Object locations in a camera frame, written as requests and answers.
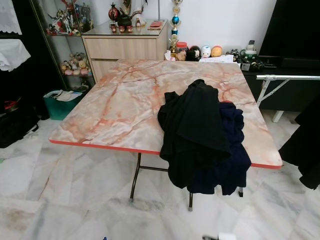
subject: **cabinet drawer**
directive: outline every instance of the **cabinet drawer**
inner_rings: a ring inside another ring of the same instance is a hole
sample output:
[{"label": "cabinet drawer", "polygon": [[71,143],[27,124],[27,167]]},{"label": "cabinet drawer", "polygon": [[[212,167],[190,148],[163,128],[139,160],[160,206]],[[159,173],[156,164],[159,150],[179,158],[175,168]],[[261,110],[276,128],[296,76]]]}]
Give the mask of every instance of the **cabinet drawer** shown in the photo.
[{"label": "cabinet drawer", "polygon": [[117,60],[92,60],[92,67],[95,74],[95,80],[98,83],[100,79],[117,64]]},{"label": "cabinet drawer", "polygon": [[157,60],[156,39],[86,38],[91,59]]}]

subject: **white wall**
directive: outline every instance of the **white wall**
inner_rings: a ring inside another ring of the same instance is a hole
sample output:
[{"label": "white wall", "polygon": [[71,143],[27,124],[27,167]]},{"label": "white wall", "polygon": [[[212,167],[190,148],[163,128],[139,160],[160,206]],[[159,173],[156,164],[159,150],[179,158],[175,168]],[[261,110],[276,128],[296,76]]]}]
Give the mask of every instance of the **white wall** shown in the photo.
[{"label": "white wall", "polygon": [[[182,21],[178,31],[180,41],[188,46],[220,45],[223,51],[231,48],[243,49],[249,40],[255,40],[258,51],[277,0],[184,0],[180,6]],[[120,6],[122,0],[91,0],[96,25],[109,20],[108,11],[114,2]],[[160,17],[173,17],[171,0],[160,0]],[[158,18],[158,0],[148,0],[144,6],[146,19]]]}]

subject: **wooden cabinet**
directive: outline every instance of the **wooden cabinet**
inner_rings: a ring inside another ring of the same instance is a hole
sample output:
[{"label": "wooden cabinet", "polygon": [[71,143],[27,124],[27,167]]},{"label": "wooden cabinet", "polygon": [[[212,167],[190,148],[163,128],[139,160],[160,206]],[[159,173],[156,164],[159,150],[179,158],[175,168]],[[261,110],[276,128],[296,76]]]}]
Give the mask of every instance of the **wooden cabinet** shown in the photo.
[{"label": "wooden cabinet", "polygon": [[163,21],[161,30],[148,30],[151,23],[147,20],[146,26],[134,27],[132,33],[112,33],[106,22],[82,36],[96,83],[118,59],[164,60],[168,21]]}]

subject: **glass top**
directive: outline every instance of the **glass top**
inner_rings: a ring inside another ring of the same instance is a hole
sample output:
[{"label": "glass top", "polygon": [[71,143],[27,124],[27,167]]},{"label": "glass top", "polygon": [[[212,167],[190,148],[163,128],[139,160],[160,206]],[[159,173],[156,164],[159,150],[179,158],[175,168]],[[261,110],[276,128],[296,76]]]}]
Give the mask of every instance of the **glass top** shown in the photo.
[{"label": "glass top", "polygon": [[106,21],[98,26],[95,26],[93,29],[84,32],[82,35],[115,35],[115,36],[158,36],[164,25],[166,24],[167,20],[161,19],[162,21],[162,28],[161,30],[148,30],[150,27],[150,24],[154,21],[158,20],[152,20],[152,19],[147,19],[145,26],[139,26],[139,27],[132,27],[132,32],[120,32],[119,28],[117,27],[117,30],[115,33],[113,33],[109,27],[109,21]]}]

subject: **marble pattern tabletop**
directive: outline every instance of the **marble pattern tabletop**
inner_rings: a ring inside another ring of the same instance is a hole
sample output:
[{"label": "marble pattern tabletop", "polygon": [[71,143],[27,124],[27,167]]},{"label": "marble pattern tabletop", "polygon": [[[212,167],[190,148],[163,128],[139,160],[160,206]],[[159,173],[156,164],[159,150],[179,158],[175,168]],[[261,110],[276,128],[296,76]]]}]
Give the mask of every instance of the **marble pattern tabletop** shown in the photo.
[{"label": "marble pattern tabletop", "polygon": [[194,80],[219,90],[243,110],[245,147],[253,167],[280,169],[282,160],[237,64],[119,60],[55,129],[55,144],[159,154],[157,114],[164,93],[181,95]]}]

